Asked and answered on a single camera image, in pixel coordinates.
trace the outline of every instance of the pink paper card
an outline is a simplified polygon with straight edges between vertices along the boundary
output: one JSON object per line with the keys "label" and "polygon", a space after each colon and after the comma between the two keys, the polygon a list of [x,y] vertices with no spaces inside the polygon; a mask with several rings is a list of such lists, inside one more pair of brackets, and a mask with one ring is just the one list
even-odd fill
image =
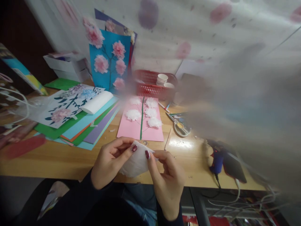
{"label": "pink paper card", "polygon": [[[162,127],[159,128],[149,127],[147,121],[150,119],[146,117],[145,110],[148,108],[145,104],[145,101],[148,97],[140,97],[141,104],[139,105],[131,105],[129,102],[126,104],[125,109],[122,114],[119,130],[117,133],[117,137],[132,137],[136,140],[148,140],[148,141],[164,141]],[[125,116],[128,110],[136,109],[140,113],[142,112],[143,107],[143,116],[142,119],[138,119],[137,121],[128,120]],[[157,111],[157,119],[161,120],[159,105],[155,108]]]}

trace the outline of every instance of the green paper sheet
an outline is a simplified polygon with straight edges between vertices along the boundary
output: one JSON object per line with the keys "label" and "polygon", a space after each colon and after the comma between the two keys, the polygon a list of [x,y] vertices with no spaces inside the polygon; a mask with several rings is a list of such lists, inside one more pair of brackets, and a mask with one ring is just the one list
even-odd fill
{"label": "green paper sheet", "polygon": [[57,139],[57,138],[59,138],[60,135],[62,135],[64,132],[66,132],[71,126],[73,126],[75,123],[77,123],[79,120],[81,120],[86,115],[87,115],[86,112],[81,111],[80,113],[78,113],[76,115],[76,117],[77,117],[76,120],[74,118],[71,118],[57,129],[46,126],[41,123],[39,123],[34,129],[36,131],[44,134],[46,137],[49,137],[51,139]]}
{"label": "green paper sheet", "polygon": [[50,83],[47,83],[46,87],[61,89],[61,90],[68,90],[69,88],[80,84],[80,82],[65,79],[65,78],[58,78]]}
{"label": "green paper sheet", "polygon": [[[109,113],[109,111],[111,111],[111,109],[117,104],[117,102],[115,102],[113,105],[111,105],[105,112],[103,112],[103,114],[101,116],[99,116],[95,121],[94,121],[94,125],[97,125],[98,123],[100,123],[100,121]],[[94,127],[88,127],[84,132],[81,133],[81,135],[79,135],[73,142],[74,145],[78,146],[85,138],[86,136],[89,135],[89,133],[92,132],[92,130],[94,129]]]}

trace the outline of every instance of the black cable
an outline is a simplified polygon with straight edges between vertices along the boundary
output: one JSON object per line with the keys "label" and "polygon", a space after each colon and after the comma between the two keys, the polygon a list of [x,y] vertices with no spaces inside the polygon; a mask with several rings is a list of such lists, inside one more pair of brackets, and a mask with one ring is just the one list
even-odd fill
{"label": "black cable", "polygon": [[[219,184],[219,176],[218,176],[218,174],[214,174],[215,175],[215,178],[216,178],[216,180],[217,180],[217,183]],[[215,195],[215,196],[212,196],[212,197],[209,197],[209,196],[206,196],[206,195],[203,195],[202,194],[202,196],[204,196],[205,198],[216,198],[217,196],[219,196],[220,194],[221,194],[221,187],[220,187],[220,184],[219,184],[219,191],[218,191],[218,193]]]}

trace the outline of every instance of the dark sleeve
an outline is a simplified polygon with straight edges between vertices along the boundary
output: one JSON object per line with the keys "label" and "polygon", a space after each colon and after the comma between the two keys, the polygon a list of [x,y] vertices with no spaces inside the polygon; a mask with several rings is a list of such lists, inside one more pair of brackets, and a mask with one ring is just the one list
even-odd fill
{"label": "dark sleeve", "polygon": [[157,201],[157,220],[158,220],[158,225],[167,225],[167,226],[184,226],[183,223],[183,218],[182,218],[182,207],[181,204],[179,205],[179,215],[177,217],[177,219],[175,219],[174,221],[168,221],[162,212],[162,208],[159,205],[158,201]]}
{"label": "dark sleeve", "polygon": [[91,170],[84,180],[69,190],[45,215],[37,221],[38,225],[79,225],[102,194],[113,183],[111,181],[101,190],[96,190],[91,181]]}

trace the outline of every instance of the dark red nail polish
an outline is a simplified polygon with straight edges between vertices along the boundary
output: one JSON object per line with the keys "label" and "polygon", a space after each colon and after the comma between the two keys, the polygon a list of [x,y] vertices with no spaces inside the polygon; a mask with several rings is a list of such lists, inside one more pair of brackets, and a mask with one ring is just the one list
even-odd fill
{"label": "dark red nail polish", "polygon": [[147,159],[151,158],[150,153],[148,151],[145,151],[145,156],[146,156]]}
{"label": "dark red nail polish", "polygon": [[135,151],[137,151],[137,149],[138,149],[138,146],[135,145],[135,146],[133,146],[133,147],[131,148],[131,151],[132,151],[132,152],[135,152]]}

